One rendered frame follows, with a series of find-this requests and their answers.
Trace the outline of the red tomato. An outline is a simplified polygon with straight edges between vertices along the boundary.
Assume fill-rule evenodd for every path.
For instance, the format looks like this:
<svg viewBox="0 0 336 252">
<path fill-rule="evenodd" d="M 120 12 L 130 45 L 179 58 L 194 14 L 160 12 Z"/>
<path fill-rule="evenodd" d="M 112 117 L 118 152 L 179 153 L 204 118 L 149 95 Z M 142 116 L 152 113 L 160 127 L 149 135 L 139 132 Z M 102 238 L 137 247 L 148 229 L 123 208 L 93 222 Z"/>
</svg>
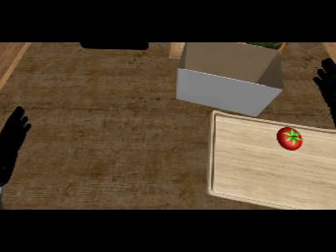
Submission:
<svg viewBox="0 0 336 252">
<path fill-rule="evenodd" d="M 294 151 L 302 145 L 302 137 L 297 130 L 291 127 L 284 127 L 278 130 L 277 141 L 280 146 L 289 150 Z"/>
</svg>

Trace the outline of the black appliance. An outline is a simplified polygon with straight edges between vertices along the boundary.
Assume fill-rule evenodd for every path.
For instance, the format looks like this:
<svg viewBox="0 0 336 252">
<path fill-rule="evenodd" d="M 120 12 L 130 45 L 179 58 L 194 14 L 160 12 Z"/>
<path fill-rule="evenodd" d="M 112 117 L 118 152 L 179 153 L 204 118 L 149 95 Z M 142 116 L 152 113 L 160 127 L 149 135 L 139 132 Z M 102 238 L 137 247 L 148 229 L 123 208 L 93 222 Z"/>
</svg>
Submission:
<svg viewBox="0 0 336 252">
<path fill-rule="evenodd" d="M 80 42 L 86 49 L 146 50 L 148 42 Z"/>
</svg>

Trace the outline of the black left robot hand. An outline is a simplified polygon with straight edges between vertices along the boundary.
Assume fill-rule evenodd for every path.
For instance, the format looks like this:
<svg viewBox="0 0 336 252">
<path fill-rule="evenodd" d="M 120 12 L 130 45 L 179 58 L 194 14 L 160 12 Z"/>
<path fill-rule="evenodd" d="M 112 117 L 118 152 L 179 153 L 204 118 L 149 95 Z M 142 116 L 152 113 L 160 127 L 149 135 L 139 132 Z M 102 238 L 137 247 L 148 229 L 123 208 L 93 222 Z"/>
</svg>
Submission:
<svg viewBox="0 0 336 252">
<path fill-rule="evenodd" d="M 0 131 L 0 186 L 12 177 L 18 152 L 22 147 L 31 124 L 25 109 L 18 106 L 6 120 Z"/>
</svg>

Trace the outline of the pale wooden tray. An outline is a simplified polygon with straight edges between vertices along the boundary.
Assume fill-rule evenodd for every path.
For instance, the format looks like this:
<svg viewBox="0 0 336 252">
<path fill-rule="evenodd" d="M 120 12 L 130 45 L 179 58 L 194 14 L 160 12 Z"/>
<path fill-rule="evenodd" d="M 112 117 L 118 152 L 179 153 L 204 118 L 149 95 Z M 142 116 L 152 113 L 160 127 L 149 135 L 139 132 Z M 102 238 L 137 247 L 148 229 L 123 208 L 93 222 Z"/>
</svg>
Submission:
<svg viewBox="0 0 336 252">
<path fill-rule="evenodd" d="M 286 150 L 275 122 L 210 114 L 209 194 L 278 209 L 336 209 L 336 132 L 293 125 L 300 148 Z"/>
</svg>

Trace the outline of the pale wooden block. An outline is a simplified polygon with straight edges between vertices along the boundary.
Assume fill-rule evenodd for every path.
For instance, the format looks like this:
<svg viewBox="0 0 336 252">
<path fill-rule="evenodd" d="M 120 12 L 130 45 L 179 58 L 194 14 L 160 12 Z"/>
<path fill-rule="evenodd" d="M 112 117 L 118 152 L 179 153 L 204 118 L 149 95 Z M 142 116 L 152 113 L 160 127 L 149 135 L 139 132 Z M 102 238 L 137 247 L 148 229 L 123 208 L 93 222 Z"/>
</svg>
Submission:
<svg viewBox="0 0 336 252">
<path fill-rule="evenodd" d="M 183 42 L 172 42 L 170 43 L 170 50 L 169 50 L 169 57 L 172 59 L 179 59 L 183 51 Z"/>
</svg>

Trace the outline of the open cardboard box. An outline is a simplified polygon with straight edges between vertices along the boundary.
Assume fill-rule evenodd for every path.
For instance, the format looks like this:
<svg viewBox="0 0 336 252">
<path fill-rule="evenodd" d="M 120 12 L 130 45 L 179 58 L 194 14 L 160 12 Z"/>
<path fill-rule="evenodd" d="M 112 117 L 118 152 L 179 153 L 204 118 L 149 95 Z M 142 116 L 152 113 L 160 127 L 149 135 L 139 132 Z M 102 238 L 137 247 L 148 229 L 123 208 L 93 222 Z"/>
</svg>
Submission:
<svg viewBox="0 0 336 252">
<path fill-rule="evenodd" d="M 281 52 L 240 42 L 186 42 L 176 99 L 256 117 L 284 88 Z"/>
</svg>

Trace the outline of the potted green plant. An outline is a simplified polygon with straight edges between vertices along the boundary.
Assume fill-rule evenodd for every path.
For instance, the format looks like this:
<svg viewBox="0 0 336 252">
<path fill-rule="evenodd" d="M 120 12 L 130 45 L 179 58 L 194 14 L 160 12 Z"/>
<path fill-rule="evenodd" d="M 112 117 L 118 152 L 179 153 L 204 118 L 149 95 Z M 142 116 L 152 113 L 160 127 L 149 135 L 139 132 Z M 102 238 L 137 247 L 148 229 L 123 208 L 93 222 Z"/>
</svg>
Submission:
<svg viewBox="0 0 336 252">
<path fill-rule="evenodd" d="M 250 42 L 250 45 L 281 51 L 286 47 L 283 42 Z"/>
</svg>

